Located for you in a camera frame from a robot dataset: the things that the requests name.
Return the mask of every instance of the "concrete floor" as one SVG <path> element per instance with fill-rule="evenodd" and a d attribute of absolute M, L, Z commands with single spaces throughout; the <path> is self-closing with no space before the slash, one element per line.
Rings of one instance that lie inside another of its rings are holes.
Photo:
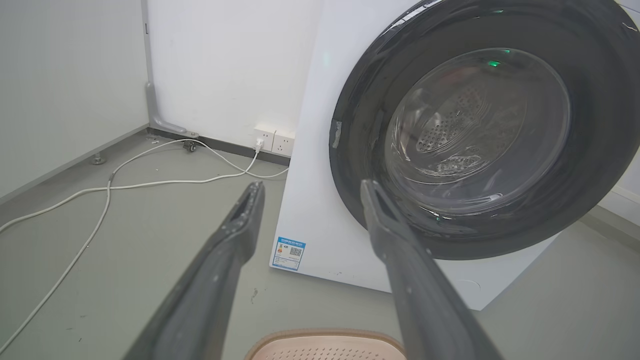
<path fill-rule="evenodd" d="M 104 186 L 115 167 L 153 146 L 145 135 L 114 145 L 106 151 L 106 164 L 83 162 L 0 206 L 0 224 L 78 190 Z M 124 167 L 114 185 L 236 172 L 203 149 L 190 154 L 180 145 L 167 148 Z M 239 166 L 250 162 L 232 154 L 228 159 Z M 257 161 L 253 171 L 282 169 Z M 90 248 L 0 359 L 121 358 L 252 180 L 241 176 L 113 192 Z M 223 360 L 242 359 L 261 337 L 287 329 L 348 327 L 400 339 L 390 294 L 268 267 L 284 183 L 265 181 L 257 250 L 241 272 Z M 104 192 L 83 195 L 0 234 L 0 342 L 74 257 L 104 201 Z M 635 359 L 637 304 L 639 254 L 578 222 L 476 315 L 506 359 Z"/>

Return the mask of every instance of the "blue label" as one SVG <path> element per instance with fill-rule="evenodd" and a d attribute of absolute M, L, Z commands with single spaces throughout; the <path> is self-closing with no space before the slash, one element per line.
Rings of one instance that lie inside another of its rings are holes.
<path fill-rule="evenodd" d="M 305 251 L 305 243 L 283 237 L 278 238 L 276 252 L 273 256 L 273 266 L 298 271 L 302 254 Z"/>

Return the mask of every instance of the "wall socket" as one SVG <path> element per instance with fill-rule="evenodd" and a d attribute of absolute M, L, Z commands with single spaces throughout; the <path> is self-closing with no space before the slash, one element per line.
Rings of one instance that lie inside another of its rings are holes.
<path fill-rule="evenodd" d="M 271 152 L 291 157 L 291 154 L 293 153 L 294 139 L 295 135 L 286 131 L 276 130 L 276 134 L 273 137 L 273 148 Z"/>
<path fill-rule="evenodd" d="M 263 139 L 264 145 L 262 146 L 263 151 L 271 151 L 273 148 L 273 139 L 275 135 L 275 129 L 271 129 L 269 126 L 258 125 L 253 129 L 253 142 L 250 147 L 255 145 L 256 140 Z"/>

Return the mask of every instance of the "door glass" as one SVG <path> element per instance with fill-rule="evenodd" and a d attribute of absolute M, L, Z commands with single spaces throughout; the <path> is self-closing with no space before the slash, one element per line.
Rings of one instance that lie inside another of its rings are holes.
<path fill-rule="evenodd" d="M 516 49 L 457 56 L 396 108 L 385 163 L 401 195 L 428 210 L 490 211 L 521 196 L 566 140 L 569 98 L 542 59 Z"/>

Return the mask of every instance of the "power cord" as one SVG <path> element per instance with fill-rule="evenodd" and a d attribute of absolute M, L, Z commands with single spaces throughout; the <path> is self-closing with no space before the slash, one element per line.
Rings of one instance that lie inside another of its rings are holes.
<path fill-rule="evenodd" d="M 168 180 L 168 181 L 156 181 L 156 182 L 153 182 L 153 183 L 143 183 L 143 184 L 129 185 L 129 186 L 111 186 L 111 183 L 113 182 L 113 178 L 115 177 L 116 173 L 124 165 L 126 165 L 126 164 L 134 161 L 135 159 L 138 159 L 141 156 L 144 156 L 144 155 L 148 154 L 149 152 L 151 152 L 153 150 L 156 150 L 156 149 L 158 149 L 160 147 L 167 146 L 167 145 L 169 145 L 171 143 L 185 142 L 185 141 L 199 143 L 200 145 L 204 146 L 206 149 L 209 149 L 215 155 L 218 155 L 222 160 L 226 161 L 229 165 L 231 165 L 234 168 L 240 170 L 241 172 L 239 172 L 237 174 L 216 176 L 216 177 L 212 177 L 212 178 L 206 179 L 206 180 Z M 256 175 L 256 174 L 253 174 L 253 173 L 249 172 L 249 169 L 251 169 L 251 167 L 253 166 L 253 163 L 255 163 L 255 160 L 258 157 L 258 153 L 260 152 L 260 150 L 262 150 L 262 146 L 263 145 L 264 145 L 264 140 L 263 139 L 256 139 L 255 145 L 253 146 L 253 148 L 255 149 L 255 156 L 251 160 L 251 163 L 249 164 L 249 166 L 246 169 L 242 169 L 242 168 L 236 166 L 235 164 L 231 163 L 231 161 L 227 160 L 220 153 L 216 152 L 214 149 L 210 148 L 209 146 L 207 146 L 207 144 L 205 144 L 205 143 L 203 143 L 201 141 L 194 140 L 194 139 L 180 139 L 180 140 L 170 141 L 170 142 L 158 145 L 158 146 L 156 146 L 156 147 L 154 147 L 152 149 L 149 149 L 149 150 L 147 150 L 145 152 L 142 152 L 142 153 L 134 156 L 133 158 L 125 161 L 124 163 L 122 163 L 119 167 L 117 167 L 111 173 L 111 175 L 109 176 L 109 181 L 107 181 L 107 186 L 106 187 L 104 187 L 104 188 L 90 188 L 90 189 L 81 190 L 81 191 L 71 195 L 70 197 L 67 197 L 65 200 L 62 200 L 61 202 L 59 202 L 59 203 L 57 203 L 57 204 L 55 204 L 55 205 L 53 205 L 53 206 L 51 206 L 49 208 L 37 211 L 37 212 L 29 214 L 29 215 L 25 215 L 23 217 L 19 217 L 19 218 L 13 219 L 13 220 L 7 222 L 2 227 L 0 227 L 0 233 L 2 233 L 4 230 L 9 228 L 13 224 L 16 224 L 18 222 L 27 220 L 29 218 L 36 217 L 38 215 L 44 214 L 44 213 L 46 213 L 48 211 L 51 211 L 51 210 L 53 210 L 55 208 L 58 208 L 58 207 L 60 207 L 60 206 L 62 206 L 64 204 L 68 203 L 69 201 L 75 199 L 76 197 L 78 197 L 80 195 L 83 195 L 83 194 L 86 194 L 86 193 L 90 193 L 90 192 L 99 192 L 99 191 L 103 191 L 103 190 L 107 191 L 107 201 L 106 201 L 106 203 L 104 205 L 104 210 L 102 210 L 102 214 L 101 214 L 100 218 L 98 219 L 98 224 L 96 224 L 96 226 L 93 229 L 91 235 L 89 235 L 89 238 L 87 239 L 87 241 L 84 243 L 82 248 L 80 248 L 80 251 L 78 251 L 78 253 L 74 257 L 74 259 L 71 261 L 69 266 L 65 269 L 65 271 L 62 273 L 62 275 L 60 276 L 58 281 L 56 281 L 56 283 L 51 288 L 51 290 L 49 290 L 47 295 L 45 295 L 45 297 L 40 301 L 40 303 L 36 306 L 36 308 L 29 314 L 29 316 L 27 316 L 26 320 L 22 323 L 22 325 L 20 325 L 20 327 L 11 335 L 9 340 L 7 340 L 4 343 L 4 345 L 0 348 L 0 355 L 9 347 L 9 345 L 11 345 L 11 343 L 22 332 L 22 330 L 24 330 L 24 328 L 34 318 L 34 316 L 38 313 L 38 311 L 42 308 L 42 306 L 44 306 L 44 304 L 49 300 L 51 295 L 53 295 L 53 293 L 56 291 L 56 289 L 58 289 L 58 287 L 60 286 L 62 281 L 65 279 L 67 274 L 69 274 L 71 269 L 77 263 L 78 259 L 80 258 L 80 256 L 84 252 L 84 250 L 86 250 L 89 247 L 89 243 L 91 242 L 91 240 L 93 240 L 93 237 L 98 232 L 98 229 L 100 228 L 100 225 L 102 225 L 102 221 L 104 220 L 104 216 L 107 214 L 107 210 L 109 209 L 109 203 L 111 202 L 111 191 L 112 190 L 134 189 L 134 188 L 142 188 L 142 187 L 146 187 L 146 186 L 155 186 L 155 185 L 162 185 L 162 184 L 184 184 L 184 183 L 187 183 L 187 184 L 204 184 L 204 183 L 210 183 L 211 181 L 215 181 L 215 180 L 218 180 L 218 179 L 224 179 L 226 177 L 237 177 L 237 176 L 241 176 L 241 175 L 244 175 L 244 174 L 249 174 L 249 175 L 251 175 L 253 177 L 258 177 L 259 179 L 270 179 L 272 177 L 276 177 L 278 175 L 284 174 L 288 170 L 288 168 L 286 168 L 285 170 L 283 170 L 283 171 L 281 171 L 281 172 L 279 172 L 279 173 L 277 173 L 275 175 L 270 175 L 270 176 L 261 176 L 261 175 Z"/>

